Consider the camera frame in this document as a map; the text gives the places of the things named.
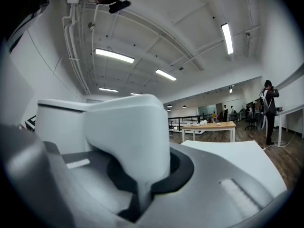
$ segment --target black railing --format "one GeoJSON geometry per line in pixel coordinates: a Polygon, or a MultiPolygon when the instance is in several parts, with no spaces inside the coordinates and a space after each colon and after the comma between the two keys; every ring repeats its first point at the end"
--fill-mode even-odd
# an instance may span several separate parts
{"type": "Polygon", "coordinates": [[[174,128],[178,126],[180,131],[181,127],[186,126],[187,123],[200,123],[201,121],[204,121],[211,116],[212,114],[207,114],[207,115],[203,114],[198,116],[169,117],[168,123],[170,128],[174,128]]]}

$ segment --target fluorescent light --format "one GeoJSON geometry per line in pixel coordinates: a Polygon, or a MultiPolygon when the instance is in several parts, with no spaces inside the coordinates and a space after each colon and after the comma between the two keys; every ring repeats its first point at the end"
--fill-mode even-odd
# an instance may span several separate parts
{"type": "Polygon", "coordinates": [[[171,80],[173,80],[173,81],[176,80],[175,77],[173,77],[173,76],[171,76],[171,75],[169,75],[169,74],[167,74],[167,73],[161,71],[160,69],[157,69],[155,72],[156,72],[157,74],[160,74],[160,75],[162,75],[162,76],[164,76],[164,77],[166,77],[166,78],[168,78],[168,79],[171,79],[171,80]]]}
{"type": "Polygon", "coordinates": [[[98,48],[96,49],[95,52],[98,55],[102,55],[102,56],[106,56],[106,57],[113,57],[113,58],[116,58],[116,59],[119,59],[119,60],[122,60],[122,61],[125,61],[125,62],[128,62],[128,63],[133,63],[134,62],[134,58],[127,57],[127,56],[121,55],[121,54],[116,53],[116,52],[102,50],[102,49],[98,49],[98,48]]]}
{"type": "Polygon", "coordinates": [[[99,88],[99,90],[111,91],[111,92],[118,92],[118,90],[114,90],[114,89],[105,89],[105,88],[99,88]]]}
{"type": "Polygon", "coordinates": [[[229,25],[228,24],[222,25],[222,30],[223,30],[223,33],[225,36],[228,54],[231,54],[231,53],[233,53],[233,47],[232,47],[232,39],[231,39],[230,30],[229,30],[229,25]]]}

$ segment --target black pants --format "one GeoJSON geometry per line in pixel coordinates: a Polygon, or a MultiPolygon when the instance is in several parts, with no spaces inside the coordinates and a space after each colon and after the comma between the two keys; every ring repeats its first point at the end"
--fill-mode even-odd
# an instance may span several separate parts
{"type": "Polygon", "coordinates": [[[274,126],[275,126],[275,114],[267,112],[266,117],[267,117],[267,120],[268,120],[268,130],[267,130],[266,143],[269,143],[271,141],[271,135],[272,135],[272,132],[273,132],[274,126]]]}

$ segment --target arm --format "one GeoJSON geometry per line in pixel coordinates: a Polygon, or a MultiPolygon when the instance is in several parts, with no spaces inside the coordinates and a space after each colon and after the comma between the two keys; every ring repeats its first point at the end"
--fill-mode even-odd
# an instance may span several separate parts
{"type": "Polygon", "coordinates": [[[279,94],[279,92],[278,92],[278,90],[277,89],[275,89],[275,91],[273,92],[273,91],[267,91],[267,96],[268,97],[279,97],[280,96],[280,94],[279,94]]]}

